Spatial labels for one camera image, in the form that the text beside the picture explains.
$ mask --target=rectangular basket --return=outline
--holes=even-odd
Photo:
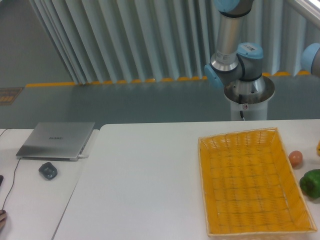
[[[209,237],[316,232],[277,128],[201,137]]]

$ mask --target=vertical blind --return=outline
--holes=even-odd
[[[213,0],[30,0],[76,84],[204,77],[220,13]],[[285,0],[255,0],[241,42],[262,46],[263,71],[296,75],[320,31]]]

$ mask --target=white desk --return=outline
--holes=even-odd
[[[28,138],[31,129],[9,129],[0,137],[0,209],[13,182],[18,163],[16,153]],[[83,151],[88,155],[99,131],[95,130]],[[4,209],[7,223],[0,232],[0,240],[50,240],[80,177],[86,159],[76,162],[51,161],[58,175],[51,181],[40,175],[39,167],[48,162],[21,160],[13,189]]]
[[[288,153],[303,153],[298,179],[320,168],[320,120],[103,126],[54,239],[208,239],[198,137],[267,127],[279,128]],[[319,201],[306,201],[320,227]]]

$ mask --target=laptop lid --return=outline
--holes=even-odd
[[[40,122],[16,157],[77,161],[94,125],[94,122]]]

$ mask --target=blue joint cap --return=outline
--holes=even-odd
[[[319,43],[313,43],[308,46],[302,53],[301,57],[301,67],[304,70],[307,70],[309,73],[312,74],[312,63],[314,62],[315,56],[320,49]]]
[[[248,59],[263,59],[264,52],[259,44],[243,42],[238,45],[237,53]]]
[[[208,78],[209,83],[216,89],[220,89],[224,86],[224,84],[221,82],[220,78],[218,77],[218,75],[213,70],[210,64],[204,66],[204,73]]]
[[[240,0],[214,0],[214,5],[219,12],[228,13],[238,6]]]

